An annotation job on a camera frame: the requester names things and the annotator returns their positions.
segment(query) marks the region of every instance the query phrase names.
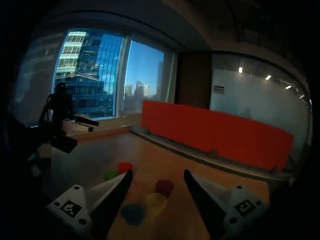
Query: green cup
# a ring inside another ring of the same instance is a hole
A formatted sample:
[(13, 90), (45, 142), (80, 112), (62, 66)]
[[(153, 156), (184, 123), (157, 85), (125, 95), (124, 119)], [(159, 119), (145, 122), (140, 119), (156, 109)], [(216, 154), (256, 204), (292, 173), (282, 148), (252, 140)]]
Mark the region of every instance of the green cup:
[(117, 176), (119, 176), (119, 173), (117, 172), (117, 171), (106, 171), (105, 173), (104, 173), (104, 179), (106, 180), (106, 181), (109, 181), (109, 180), (111, 180), (111, 179), (113, 179), (113, 178), (115, 178), (115, 177), (117, 177)]

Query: magenta cup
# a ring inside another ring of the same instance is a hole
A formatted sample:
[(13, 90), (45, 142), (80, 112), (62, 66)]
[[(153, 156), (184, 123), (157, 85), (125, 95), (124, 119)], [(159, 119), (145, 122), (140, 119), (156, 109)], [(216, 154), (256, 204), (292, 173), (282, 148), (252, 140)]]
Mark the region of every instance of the magenta cup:
[(168, 198), (174, 189), (174, 184), (170, 180), (161, 179), (156, 183), (156, 192), (163, 194), (166, 198)]

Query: building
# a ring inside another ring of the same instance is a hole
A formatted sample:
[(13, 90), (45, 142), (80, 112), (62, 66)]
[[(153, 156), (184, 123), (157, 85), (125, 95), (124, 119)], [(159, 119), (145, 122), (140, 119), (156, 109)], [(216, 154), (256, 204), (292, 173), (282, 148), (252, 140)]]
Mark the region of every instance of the building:
[(157, 89), (156, 89), (157, 91), (156, 97), (158, 101), (160, 101), (160, 95), (161, 95), (162, 75), (163, 75), (163, 61), (159, 62), (159, 66), (158, 66), (158, 79), (157, 79)]
[(149, 93), (149, 84), (143, 84), (142, 82), (137, 81), (134, 95), (137, 95), (143, 98), (143, 97), (148, 97), (148, 93)]
[(101, 30), (69, 32), (55, 85), (66, 83), (75, 112), (91, 118), (114, 116), (115, 71), (122, 39)]
[(132, 95), (132, 85), (126, 85), (124, 87), (124, 95), (128, 97)]

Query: red cup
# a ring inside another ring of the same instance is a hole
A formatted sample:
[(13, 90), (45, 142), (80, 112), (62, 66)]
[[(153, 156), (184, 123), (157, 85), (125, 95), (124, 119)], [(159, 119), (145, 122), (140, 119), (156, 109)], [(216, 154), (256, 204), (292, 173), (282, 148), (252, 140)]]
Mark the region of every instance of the red cup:
[(161, 193), (168, 198), (174, 189), (174, 184), (170, 180), (161, 179), (156, 183), (156, 192)]
[(132, 170), (133, 165), (131, 162), (119, 162), (118, 163), (118, 172), (119, 174), (123, 174), (129, 170)]

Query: yellow cup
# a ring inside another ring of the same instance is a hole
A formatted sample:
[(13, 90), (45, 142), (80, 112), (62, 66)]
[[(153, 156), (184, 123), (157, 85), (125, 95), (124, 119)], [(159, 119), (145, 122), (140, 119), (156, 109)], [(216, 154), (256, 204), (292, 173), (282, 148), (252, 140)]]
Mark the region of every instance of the yellow cup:
[(145, 198), (148, 214), (155, 217), (158, 216), (168, 203), (168, 199), (161, 193), (150, 193)]

